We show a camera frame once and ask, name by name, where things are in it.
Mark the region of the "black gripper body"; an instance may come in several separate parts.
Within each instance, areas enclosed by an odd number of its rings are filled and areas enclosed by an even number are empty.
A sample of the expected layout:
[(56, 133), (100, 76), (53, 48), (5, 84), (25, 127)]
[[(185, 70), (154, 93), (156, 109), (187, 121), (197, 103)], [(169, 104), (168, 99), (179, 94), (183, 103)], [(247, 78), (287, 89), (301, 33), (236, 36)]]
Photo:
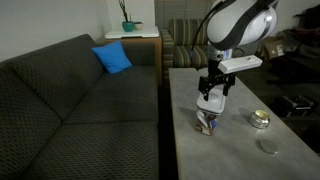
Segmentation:
[(198, 90), (203, 94), (205, 88), (212, 89), (216, 85), (235, 84), (235, 74), (224, 74), (218, 69), (219, 61), (210, 60), (208, 62), (208, 75), (201, 76), (199, 79)]

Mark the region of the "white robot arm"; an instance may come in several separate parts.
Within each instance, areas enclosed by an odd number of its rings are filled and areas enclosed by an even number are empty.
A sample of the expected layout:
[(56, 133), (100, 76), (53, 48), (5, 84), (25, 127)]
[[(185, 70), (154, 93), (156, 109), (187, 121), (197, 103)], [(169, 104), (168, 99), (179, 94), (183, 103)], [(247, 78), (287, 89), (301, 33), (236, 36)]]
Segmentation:
[(225, 51), (257, 42), (269, 36), (277, 24), (279, 0), (219, 0), (197, 29), (194, 39), (208, 20), (206, 34), (210, 45)]

